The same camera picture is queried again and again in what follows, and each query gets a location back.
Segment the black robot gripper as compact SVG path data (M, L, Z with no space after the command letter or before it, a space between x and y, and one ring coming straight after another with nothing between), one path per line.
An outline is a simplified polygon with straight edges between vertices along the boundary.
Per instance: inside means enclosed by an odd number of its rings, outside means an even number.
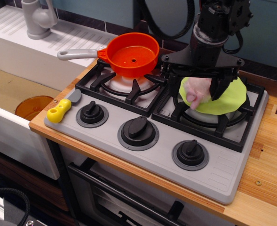
M161 57L160 72L166 79L171 97L178 97L183 77L212 78L211 100L221 97L244 65L243 59L224 52L223 46L228 38L225 32L214 38L195 25L186 48Z

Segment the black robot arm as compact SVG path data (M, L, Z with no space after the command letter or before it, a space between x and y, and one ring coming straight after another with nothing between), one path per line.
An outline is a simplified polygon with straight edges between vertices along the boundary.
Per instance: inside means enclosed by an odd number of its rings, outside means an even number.
M253 17L248 0L202 0L190 43L162 57L169 93L177 97L183 77L210 78L210 95L217 100L237 79L244 61L234 54L243 46L240 30Z

